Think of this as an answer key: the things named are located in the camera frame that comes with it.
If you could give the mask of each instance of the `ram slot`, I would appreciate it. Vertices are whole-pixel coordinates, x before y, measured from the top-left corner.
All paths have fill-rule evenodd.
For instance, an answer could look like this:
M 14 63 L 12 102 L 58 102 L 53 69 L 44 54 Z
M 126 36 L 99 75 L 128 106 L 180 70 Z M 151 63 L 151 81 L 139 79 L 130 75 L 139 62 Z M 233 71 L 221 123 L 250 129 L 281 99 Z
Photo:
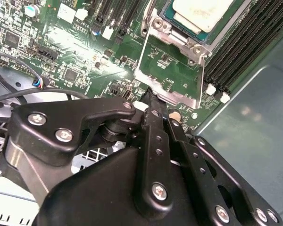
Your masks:
M 122 15 L 125 13 L 125 7 L 127 4 L 127 0 L 120 0 L 117 5 L 117 8 L 114 10 L 111 18 L 110 18 L 110 27 L 116 27 L 118 22 L 121 20 Z
M 231 73 L 233 77 L 231 77 L 228 81 L 226 81 L 226 86 L 230 87 L 236 79 L 243 73 L 244 70 L 259 56 L 259 54 L 270 44 L 270 42 L 277 37 L 278 33 L 283 30 L 283 17 L 281 21 L 277 23 L 276 29 L 269 29 L 269 33 L 266 35 L 266 38 L 262 39 L 260 43 L 250 52 L 251 57 L 247 57 L 244 59 L 240 65 L 241 67 L 236 67 Z
M 100 0 L 93 0 L 93 1 L 91 2 L 91 7 L 90 7 L 89 10 L 88 10 L 88 15 L 94 15 L 95 10 L 96 10 L 96 8 L 97 8 L 97 6 L 98 6 L 98 4 L 99 4 L 99 1 L 100 1 Z
M 270 0 L 261 0 L 255 6 L 250 9 L 250 12 L 247 16 L 241 21 L 237 26 L 235 31 L 230 35 L 226 42 L 221 46 L 216 54 L 206 65 L 206 76 L 210 74 L 219 67 L 219 64 L 223 62 L 223 59 L 226 57 L 227 53 L 236 45 L 241 36 L 248 31 L 248 29 L 253 25 L 254 21 L 257 18 L 257 13 L 262 11 L 265 6 L 270 2 Z
M 113 0 L 103 0 L 102 5 L 100 7 L 99 13 L 91 27 L 91 30 L 94 34 L 99 34 L 100 29 L 103 26 L 107 16 L 111 12 Z
M 138 9 L 138 5 L 141 0 L 133 0 L 130 4 L 129 9 L 126 11 L 124 19 L 119 27 L 117 35 L 115 37 L 115 43 L 120 45 L 123 40 L 124 36 L 129 32 L 131 22 L 133 21 L 134 17 L 136 16 L 136 12 Z
M 268 34 L 270 34 L 271 30 L 277 30 L 275 29 L 275 26 L 279 21 L 281 21 L 282 18 L 283 6 L 279 7 L 277 11 L 268 18 L 266 24 L 262 26 L 262 30 L 256 34 L 254 41 L 250 42 L 250 44 L 241 53 L 239 58 L 242 60 L 248 58 L 249 54 L 253 52 L 253 49 L 257 48 L 258 43 L 260 43 L 263 39 L 270 39 Z M 241 61 L 233 61 L 227 70 L 226 76 L 223 76 L 223 79 L 220 81 L 220 83 L 222 83 L 224 86 L 228 86 L 228 83 L 231 83 L 230 81 L 236 78 L 236 75 L 233 74 L 233 72 L 236 71 L 238 67 L 241 67 Z
M 227 79 L 223 76 L 224 71 L 228 69 L 232 62 L 239 62 L 238 56 L 246 47 L 252 44 L 252 40 L 257 37 L 257 34 L 260 33 L 260 30 L 262 30 L 267 19 L 274 14 L 276 8 L 282 2 L 279 3 L 279 1 L 274 1 L 268 4 L 266 8 L 258 14 L 256 21 L 248 29 L 247 33 L 244 33 L 244 35 L 240 38 L 238 42 L 239 44 L 231 49 L 231 52 L 227 54 L 224 62 L 222 62 L 222 64 L 214 71 L 214 78 L 218 79 L 219 83 L 222 83 Z

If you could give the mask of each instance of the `black cable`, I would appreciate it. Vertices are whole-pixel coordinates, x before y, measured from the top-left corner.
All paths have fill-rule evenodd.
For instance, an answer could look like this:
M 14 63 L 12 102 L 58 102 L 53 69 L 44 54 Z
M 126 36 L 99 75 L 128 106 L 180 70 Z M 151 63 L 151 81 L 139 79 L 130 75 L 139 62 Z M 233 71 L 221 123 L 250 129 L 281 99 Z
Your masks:
M 6 53 L 0 53 L 0 57 L 7 57 L 9 59 L 16 61 L 19 65 L 22 65 L 22 66 L 26 67 L 29 71 L 31 71 L 31 73 L 34 76 L 36 76 L 39 80 L 42 80 L 42 77 L 33 68 L 31 68 L 27 63 L 23 62 L 19 58 L 16 58 L 16 57 L 9 55 L 9 54 L 6 54 Z
M 67 90 L 67 89 L 46 88 L 42 90 L 42 89 L 32 88 L 32 89 L 20 90 L 20 91 L 17 91 L 16 93 L 9 93 L 5 95 L 1 95 L 0 101 L 19 97 L 19 96 L 24 96 L 24 95 L 28 95 L 32 93 L 41 93 L 41 92 L 65 93 L 65 94 L 69 94 L 69 95 L 72 95 L 80 99 L 88 99 L 88 97 L 82 93 L 72 91 L 72 90 Z
M 18 92 L 18 90 L 16 90 L 13 86 L 11 86 L 11 85 L 2 77 L 1 74 L 0 74 L 0 84 L 1 84 L 7 91 L 9 91 L 10 93 L 16 93 L 16 92 Z M 23 97 L 23 96 L 16 97 L 16 99 L 19 101 L 19 103 L 20 103 L 21 105 L 27 104 L 27 100 L 26 100 L 25 97 Z

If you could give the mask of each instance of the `chip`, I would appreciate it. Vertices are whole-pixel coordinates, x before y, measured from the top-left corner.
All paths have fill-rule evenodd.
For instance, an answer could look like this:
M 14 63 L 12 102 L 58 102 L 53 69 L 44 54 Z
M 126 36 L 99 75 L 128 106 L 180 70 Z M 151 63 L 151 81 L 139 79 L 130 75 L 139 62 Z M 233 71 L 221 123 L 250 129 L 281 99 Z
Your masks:
M 77 78 L 77 72 L 74 72 L 71 69 L 67 69 L 64 78 L 68 81 L 74 82 Z
M 20 37 L 7 31 L 5 35 L 5 44 L 9 47 L 17 48 L 19 45 Z

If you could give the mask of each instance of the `black metal arm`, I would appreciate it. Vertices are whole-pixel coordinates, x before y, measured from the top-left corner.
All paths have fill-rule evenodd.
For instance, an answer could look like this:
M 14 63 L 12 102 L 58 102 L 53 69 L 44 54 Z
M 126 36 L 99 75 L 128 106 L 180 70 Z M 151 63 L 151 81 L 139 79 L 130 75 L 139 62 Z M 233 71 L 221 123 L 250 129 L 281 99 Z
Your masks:
M 16 108 L 2 174 L 40 205 L 35 226 L 281 226 L 276 211 L 202 137 L 188 140 L 148 90 L 144 112 L 122 98 Z M 72 175 L 76 154 L 126 142 Z

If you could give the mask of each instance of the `motherboard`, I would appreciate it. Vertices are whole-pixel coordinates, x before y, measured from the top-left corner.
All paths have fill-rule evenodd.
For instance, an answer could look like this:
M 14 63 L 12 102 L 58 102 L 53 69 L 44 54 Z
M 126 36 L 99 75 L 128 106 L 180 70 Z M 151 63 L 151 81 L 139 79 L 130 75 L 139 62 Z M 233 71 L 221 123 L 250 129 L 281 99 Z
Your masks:
M 282 36 L 283 0 L 0 0 L 0 52 L 46 85 L 133 102 L 149 86 L 139 70 L 168 94 L 201 97 L 167 102 L 185 130 L 226 104 Z M 9 58 L 0 67 L 33 78 Z

